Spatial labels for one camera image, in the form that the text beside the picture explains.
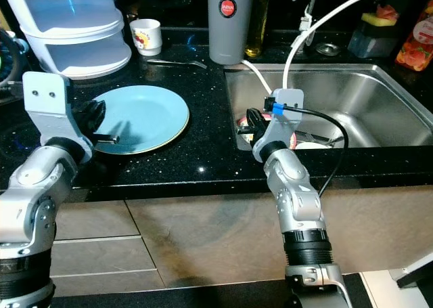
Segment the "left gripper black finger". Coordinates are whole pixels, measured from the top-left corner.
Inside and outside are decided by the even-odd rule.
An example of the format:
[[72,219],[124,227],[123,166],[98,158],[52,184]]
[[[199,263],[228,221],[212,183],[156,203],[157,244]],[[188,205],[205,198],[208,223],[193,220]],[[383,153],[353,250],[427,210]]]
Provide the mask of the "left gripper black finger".
[[105,115],[105,101],[90,100],[75,109],[75,122],[78,126],[100,126]]

